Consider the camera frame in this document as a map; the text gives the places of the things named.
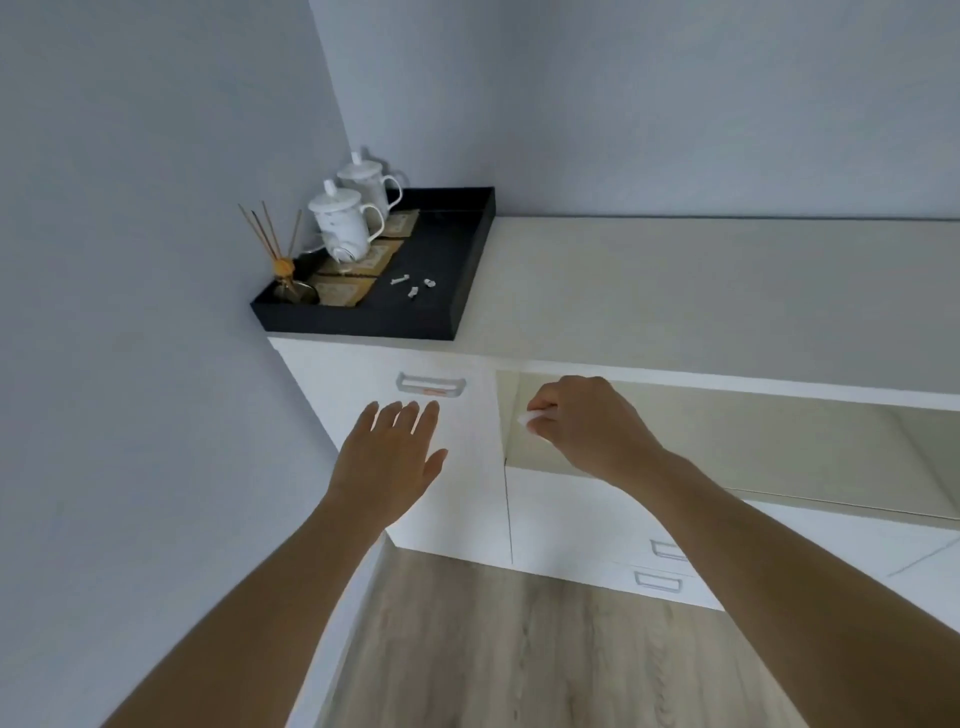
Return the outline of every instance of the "left hand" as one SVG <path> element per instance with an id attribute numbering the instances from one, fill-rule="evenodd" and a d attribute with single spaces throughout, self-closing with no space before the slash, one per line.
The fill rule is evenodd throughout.
<path id="1" fill-rule="evenodd" d="M 430 438 L 437 427 L 440 406 L 423 408 L 412 401 L 395 401 L 383 409 L 367 405 L 347 436 L 330 477 L 324 503 L 347 510 L 379 533 L 395 522 L 440 474 L 447 451 L 427 457 Z"/>

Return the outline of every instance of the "finger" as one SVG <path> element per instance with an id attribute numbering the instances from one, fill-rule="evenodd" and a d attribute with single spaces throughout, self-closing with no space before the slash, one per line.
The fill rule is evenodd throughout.
<path id="1" fill-rule="evenodd" d="M 557 444 L 557 438 L 560 436 L 560 423 L 549 417 L 537 417 L 531 420 L 527 423 L 527 429 L 552 445 Z"/>
<path id="2" fill-rule="evenodd" d="M 423 408 L 423 414 L 420 415 L 420 421 L 417 423 L 417 429 L 414 435 L 418 442 L 423 445 L 424 451 L 430 447 L 430 439 L 433 437 L 433 431 L 437 429 L 437 421 L 440 419 L 440 405 L 436 400 L 429 401 Z"/>
<path id="3" fill-rule="evenodd" d="M 534 398 L 527 402 L 527 411 L 546 409 L 557 404 L 560 404 L 560 382 L 551 381 L 544 384 L 534 395 Z"/>
<path id="4" fill-rule="evenodd" d="M 363 412 L 360 413 L 360 417 L 357 418 L 356 425 L 354 425 L 350 431 L 350 435 L 357 432 L 370 432 L 370 428 L 373 427 L 373 421 L 376 419 L 376 410 L 379 408 L 380 405 L 375 401 L 372 401 L 364 407 Z"/>
<path id="5" fill-rule="evenodd" d="M 439 449 L 434 452 L 423 463 L 423 490 L 430 487 L 430 483 L 437 479 L 437 475 L 444 468 L 444 461 L 448 455 L 447 450 Z"/>
<path id="6" fill-rule="evenodd" d="M 419 412 L 420 405 L 414 401 L 410 402 L 403 409 L 401 409 L 400 414 L 396 416 L 394 428 L 402 429 L 404 432 L 413 431 L 414 423 L 417 421 L 417 415 Z"/>
<path id="7" fill-rule="evenodd" d="M 381 409 L 380 414 L 376 417 L 376 425 L 373 426 L 373 431 L 382 432 L 385 429 L 390 429 L 393 427 L 396 415 L 402 406 L 403 402 L 395 401 Z"/>

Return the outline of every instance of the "reed diffuser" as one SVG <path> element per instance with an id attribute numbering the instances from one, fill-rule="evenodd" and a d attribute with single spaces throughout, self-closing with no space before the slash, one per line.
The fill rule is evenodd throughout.
<path id="1" fill-rule="evenodd" d="M 295 266 L 293 252 L 294 245 L 297 242 L 297 231 L 300 229 L 300 217 L 303 211 L 297 210 L 297 222 L 294 224 L 294 233 L 290 236 L 287 255 L 283 255 L 280 251 L 280 241 L 276 237 L 276 230 L 274 230 L 274 221 L 270 218 L 270 212 L 267 210 L 267 204 L 262 200 L 260 204 L 263 206 L 263 217 L 267 221 L 266 227 L 260 222 L 260 218 L 257 217 L 256 210 L 251 209 L 248 213 L 242 205 L 237 204 L 237 206 L 240 207 L 244 220 L 250 225 L 253 234 L 256 235 L 260 244 L 263 245 L 263 249 L 273 262 L 274 278 L 276 278 L 276 282 L 279 284 L 274 290 L 274 296 L 289 303 L 316 303 L 318 298 L 317 291 L 313 286 L 307 285 L 300 280 L 294 280 Z"/>

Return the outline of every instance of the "cup lid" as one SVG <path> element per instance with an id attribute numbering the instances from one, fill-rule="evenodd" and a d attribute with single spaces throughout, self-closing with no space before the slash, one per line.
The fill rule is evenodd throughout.
<path id="1" fill-rule="evenodd" d="M 353 161 L 337 172 L 337 177 L 341 180 L 365 180 L 383 171 L 383 165 L 380 162 L 364 159 L 359 152 L 351 152 L 350 158 Z"/>
<path id="2" fill-rule="evenodd" d="M 355 189 L 344 189 L 334 184 L 333 180 L 324 180 L 323 194 L 313 198 L 307 208 L 311 212 L 337 212 L 359 202 L 360 193 Z"/>

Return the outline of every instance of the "hand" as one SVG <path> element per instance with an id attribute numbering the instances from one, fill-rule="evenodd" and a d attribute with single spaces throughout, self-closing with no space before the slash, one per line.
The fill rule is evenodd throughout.
<path id="1" fill-rule="evenodd" d="M 446 459 L 445 449 L 427 457 L 440 415 L 435 401 L 423 408 L 419 422 L 420 406 L 414 401 L 402 408 L 398 401 L 388 404 L 379 417 L 378 406 L 371 402 L 360 413 L 340 448 L 324 496 L 324 503 L 346 509 L 348 518 L 359 519 L 377 534 L 417 502 Z"/>
<path id="2" fill-rule="evenodd" d="M 527 410 L 557 408 L 527 429 L 548 440 L 574 468 L 623 488 L 672 456 L 629 402 L 600 376 L 564 376 L 544 384 Z"/>

